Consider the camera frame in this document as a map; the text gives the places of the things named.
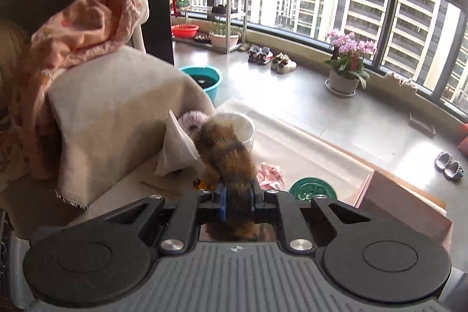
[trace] brown fur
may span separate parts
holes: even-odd
[[[207,232],[220,241],[264,239],[263,226],[248,221],[249,189],[257,174],[255,164],[234,133],[233,126],[208,122],[194,141],[207,167],[207,182],[222,180],[228,192],[228,220],[209,224]]]

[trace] shelf rack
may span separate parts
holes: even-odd
[[[247,0],[244,1],[244,10],[243,11],[237,11],[235,13],[231,12],[232,10],[232,0],[227,0],[226,2],[226,14],[216,14],[211,12],[211,7],[202,7],[202,6],[190,6],[190,7],[184,7],[181,9],[177,9],[178,12],[181,12],[185,16],[185,23],[188,24],[189,21],[189,12],[195,12],[195,13],[200,13],[200,14],[205,14],[205,15],[211,15],[214,17],[221,17],[221,18],[226,18],[226,37],[231,35],[231,20],[233,18],[244,18],[244,23],[243,23],[243,28],[242,28],[242,42],[236,44],[235,46],[229,46],[229,38],[226,38],[226,46],[224,48],[220,48],[217,46],[213,46],[212,44],[208,43],[200,43],[196,42],[193,39],[180,39],[173,37],[173,40],[176,42],[183,42],[183,43],[188,43],[191,45],[195,46],[201,46],[206,49],[212,49],[218,52],[222,52],[225,54],[228,54],[232,51],[235,51],[237,48],[239,48],[243,43],[245,43],[245,33],[247,31]]]

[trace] pink hooded garment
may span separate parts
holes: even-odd
[[[148,16],[148,0],[76,0],[32,35],[29,50],[17,59],[12,107],[34,176],[53,178],[59,165],[60,133],[45,100],[53,79],[118,50]]]

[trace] sofa armrest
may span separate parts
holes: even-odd
[[[62,74],[48,98],[62,135],[58,195],[82,207],[162,148],[169,109],[214,114],[194,81],[128,46]]]

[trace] green plastic lid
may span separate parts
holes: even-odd
[[[316,194],[324,194],[337,200],[335,190],[331,185],[316,177],[305,177],[296,181],[289,192],[294,194],[296,200],[301,201],[310,201]]]

